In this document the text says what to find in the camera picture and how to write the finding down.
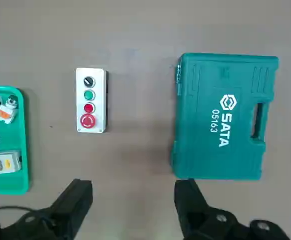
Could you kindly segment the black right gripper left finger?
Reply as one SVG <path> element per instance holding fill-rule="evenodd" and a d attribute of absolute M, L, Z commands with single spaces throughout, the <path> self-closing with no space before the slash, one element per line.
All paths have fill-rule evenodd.
<path fill-rule="evenodd" d="M 0 225 L 0 240 L 73 240 L 92 203 L 92 182 L 75 178 L 49 207 L 0 206 L 0 210 L 25 211 L 15 223 Z"/>

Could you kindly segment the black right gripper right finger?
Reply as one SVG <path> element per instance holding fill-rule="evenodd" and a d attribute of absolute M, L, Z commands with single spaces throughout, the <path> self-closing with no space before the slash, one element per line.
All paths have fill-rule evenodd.
<path fill-rule="evenodd" d="M 194 179 L 177 180 L 174 204 L 185 240 L 288 240 L 277 224 L 254 219 L 241 224 L 229 211 L 209 206 Z"/>

